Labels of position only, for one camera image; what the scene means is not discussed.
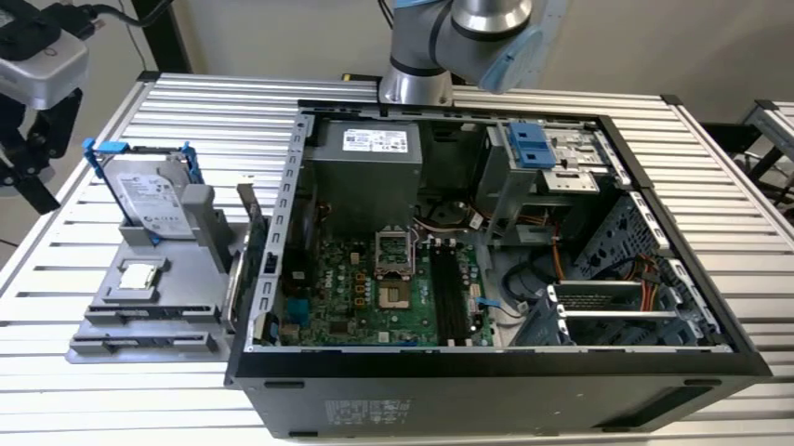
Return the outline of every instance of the small chip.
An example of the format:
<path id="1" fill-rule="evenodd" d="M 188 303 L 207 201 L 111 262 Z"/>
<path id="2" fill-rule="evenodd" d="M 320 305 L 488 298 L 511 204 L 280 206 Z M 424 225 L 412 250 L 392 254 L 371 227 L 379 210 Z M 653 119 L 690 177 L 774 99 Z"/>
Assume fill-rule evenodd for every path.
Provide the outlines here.
<path id="1" fill-rule="evenodd" d="M 147 263 L 131 263 L 124 269 L 122 280 L 119 281 L 120 290 L 148 290 L 154 282 L 158 267 Z"/>
<path id="2" fill-rule="evenodd" d="M 347 321 L 331 321 L 330 332 L 332 335 L 347 335 Z"/>

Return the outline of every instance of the aluminum extrusion table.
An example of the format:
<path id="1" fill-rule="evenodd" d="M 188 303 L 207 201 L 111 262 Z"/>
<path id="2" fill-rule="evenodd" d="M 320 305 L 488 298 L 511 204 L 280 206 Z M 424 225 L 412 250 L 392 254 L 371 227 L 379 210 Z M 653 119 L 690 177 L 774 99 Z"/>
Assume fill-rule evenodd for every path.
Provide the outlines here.
<path id="1" fill-rule="evenodd" d="M 216 206 L 242 220 L 240 175 L 254 177 L 266 212 L 274 205 L 300 98 L 375 101 L 376 88 L 163 74 L 136 83 L 99 140 L 172 147 L 190 140 Z M 471 87 L 456 88 L 455 102 L 611 116 L 774 378 L 649 435 L 331 443 L 794 444 L 794 229 L 689 111 L 654 96 L 535 90 L 491 96 Z M 224 363 L 65 362 L 68 339 L 122 241 L 122 215 L 85 163 L 59 199 L 61 210 L 39 219 L 0 273 L 0 433 L 9 433 L 0 443 L 276 442 L 243 393 L 222 387 Z"/>

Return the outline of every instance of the white wall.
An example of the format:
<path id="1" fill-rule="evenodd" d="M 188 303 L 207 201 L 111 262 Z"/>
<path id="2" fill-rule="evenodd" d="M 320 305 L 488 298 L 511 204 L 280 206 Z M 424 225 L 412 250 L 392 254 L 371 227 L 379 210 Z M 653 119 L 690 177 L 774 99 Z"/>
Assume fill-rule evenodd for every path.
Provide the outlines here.
<path id="1" fill-rule="evenodd" d="M 794 98 L 793 0 L 569 1 L 539 87 L 678 94 L 707 120 L 738 119 L 755 98 Z M 375 0 L 186 4 L 210 73 L 338 79 L 386 69 Z"/>
<path id="2" fill-rule="evenodd" d="M 713 121 L 794 99 L 794 1 L 573 0 L 557 39 L 542 88 L 673 93 Z"/>
<path id="3" fill-rule="evenodd" d="M 132 3 L 130 0 L 124 0 L 124 2 L 128 14 L 135 17 Z M 31 3 L 36 7 L 45 7 L 52 4 L 52 0 L 33 0 Z M 118 7 L 115 0 L 93 3 L 107 3 Z M 142 72 L 140 59 L 132 48 L 126 27 L 112 18 L 104 17 L 104 21 L 107 23 L 104 28 L 87 42 L 91 55 L 89 79 L 87 85 L 83 86 L 84 96 L 72 144 L 65 156 L 52 162 L 56 176 L 48 181 L 47 187 L 53 193 L 57 192 L 75 170 L 81 156 L 81 141 L 87 137 L 95 136 L 101 130 L 122 99 L 130 92 L 138 74 Z M 150 68 L 155 69 L 143 33 L 134 29 L 132 35 L 136 37 Z M 15 243 L 20 242 L 37 217 L 39 215 L 19 195 L 12 198 L 0 198 L 0 238 Z M 0 244 L 0 266 L 5 264 L 12 252 L 12 248 Z"/>
<path id="4" fill-rule="evenodd" d="M 180 26 L 192 24 L 208 73 L 330 80 L 386 71 L 391 33 L 376 0 L 184 3 Z"/>

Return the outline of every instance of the cable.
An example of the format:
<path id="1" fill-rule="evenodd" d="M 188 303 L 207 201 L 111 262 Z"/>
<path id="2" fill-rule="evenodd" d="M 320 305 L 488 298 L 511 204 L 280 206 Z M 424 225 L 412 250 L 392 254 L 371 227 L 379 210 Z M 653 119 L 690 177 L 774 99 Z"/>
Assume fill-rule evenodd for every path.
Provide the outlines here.
<path id="1" fill-rule="evenodd" d="M 659 292 L 659 286 L 654 285 L 654 291 L 650 294 L 650 301 L 647 302 L 647 310 L 654 310 L 654 304 L 657 303 L 657 293 Z"/>
<path id="2" fill-rule="evenodd" d="M 122 12 L 124 14 L 127 14 L 127 10 L 124 9 L 123 0 L 118 0 L 118 2 L 119 2 L 119 7 L 122 8 Z M 132 35 L 131 27 L 130 27 L 130 25 L 126 25 L 126 26 L 127 26 L 127 35 L 130 36 L 132 46 L 135 46 L 135 52 L 138 53 L 138 57 L 140 58 L 140 64 L 144 67 L 144 72 L 147 72 L 150 70 L 150 67 L 147 66 L 147 60 L 144 59 L 144 54 L 140 52 L 140 46 L 138 46 L 138 41 L 135 40 L 135 36 Z"/>
<path id="3" fill-rule="evenodd" d="M 559 262 L 559 250 L 557 249 L 557 238 L 559 237 L 559 223 L 555 224 L 555 236 L 551 238 L 551 255 L 555 261 L 555 272 L 557 272 L 557 279 L 559 281 L 566 280 L 566 274 L 562 270 L 562 265 Z"/>
<path id="4" fill-rule="evenodd" d="M 503 294 L 507 297 L 510 297 L 513 300 L 515 300 L 517 302 L 535 302 L 535 301 L 538 301 L 538 296 L 535 294 L 533 294 L 533 290 L 530 290 L 529 287 L 526 285 L 523 285 L 523 283 L 522 283 L 522 285 L 523 285 L 526 291 L 531 293 L 530 295 L 519 295 L 510 288 L 510 279 L 513 278 L 513 276 L 519 274 L 525 269 L 530 269 L 533 271 L 533 273 L 535 274 L 535 276 L 538 277 L 538 279 L 542 282 L 545 282 L 546 284 L 555 282 L 555 278 L 538 269 L 538 267 L 535 266 L 537 261 L 538 261 L 538 250 L 533 250 L 527 260 L 525 262 L 518 263 L 513 267 L 510 267 L 510 269 L 502 276 L 502 279 L 499 280 Z"/>
<path id="5" fill-rule="evenodd" d="M 507 311 L 504 308 L 502 307 L 495 307 L 495 306 L 488 306 L 488 308 L 495 308 L 496 310 L 499 310 L 502 313 L 504 313 L 507 315 L 509 318 L 513 319 L 523 319 L 523 316 L 521 314 L 513 314 L 510 311 Z"/>
<path id="6" fill-rule="evenodd" d="M 383 0 L 378 0 L 378 6 L 380 7 L 380 13 L 383 14 L 383 18 L 386 19 L 386 24 L 388 25 L 388 29 L 395 29 L 395 14 L 392 13 L 391 9 L 386 5 Z"/>
<path id="7" fill-rule="evenodd" d="M 147 17 L 144 17 L 142 20 L 134 19 L 132 17 L 130 17 L 126 14 L 126 12 L 123 10 L 119 11 L 115 7 L 111 7 L 109 5 L 84 5 L 80 7 L 80 9 L 92 18 L 95 18 L 100 14 L 108 14 L 108 15 L 116 17 L 119 20 L 122 20 L 128 25 L 134 26 L 135 28 L 147 28 L 148 26 L 151 26 L 154 24 L 154 22 L 156 22 L 156 20 L 160 18 L 163 13 L 168 10 L 171 3 L 174 3 L 174 0 L 160 0 L 160 3 L 158 3 L 158 6 L 154 7 L 150 14 L 147 14 Z"/>
<path id="8" fill-rule="evenodd" d="M 414 222 L 426 230 L 431 231 L 431 232 L 455 232 L 458 230 L 468 230 L 470 227 L 468 226 L 459 226 L 459 225 L 432 225 L 431 222 L 428 222 L 424 218 L 422 218 L 420 216 L 415 216 L 414 217 Z"/>
<path id="9" fill-rule="evenodd" d="M 8 246 L 13 246 L 15 248 L 19 248 L 19 247 L 20 247 L 20 244 L 19 244 L 19 243 L 9 242 L 9 241 L 8 241 L 8 240 L 5 240 L 5 239 L 0 239 L 0 243 L 1 243 L 1 244 L 7 244 Z"/>

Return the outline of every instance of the blue plastic clip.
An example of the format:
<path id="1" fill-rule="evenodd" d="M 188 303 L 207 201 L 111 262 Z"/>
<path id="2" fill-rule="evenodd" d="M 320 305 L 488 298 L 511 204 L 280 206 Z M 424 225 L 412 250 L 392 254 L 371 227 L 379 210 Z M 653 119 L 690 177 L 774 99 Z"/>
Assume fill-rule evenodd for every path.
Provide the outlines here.
<path id="1" fill-rule="evenodd" d="M 199 167 L 199 156 L 196 155 L 196 150 L 190 147 L 188 141 L 186 141 L 180 152 L 187 158 L 187 174 L 190 175 L 190 181 L 194 184 L 203 184 L 202 168 Z"/>
<path id="2" fill-rule="evenodd" d="M 104 179 L 104 170 L 101 170 L 101 164 L 99 164 L 97 156 L 95 155 L 95 143 L 96 140 L 93 138 L 87 138 L 83 141 L 83 158 L 95 169 L 95 174 L 97 174 L 99 179 Z"/>
<path id="3" fill-rule="evenodd" d="M 551 169 L 557 165 L 555 151 L 549 147 L 543 127 L 538 124 L 511 123 L 507 139 L 519 155 L 519 166 L 526 169 Z"/>
<path id="4" fill-rule="evenodd" d="M 478 297 L 476 303 L 480 305 L 484 305 L 486 307 L 498 307 L 498 308 L 502 307 L 499 302 L 496 302 L 495 300 L 491 300 L 491 299 L 486 299 L 484 297 Z"/>

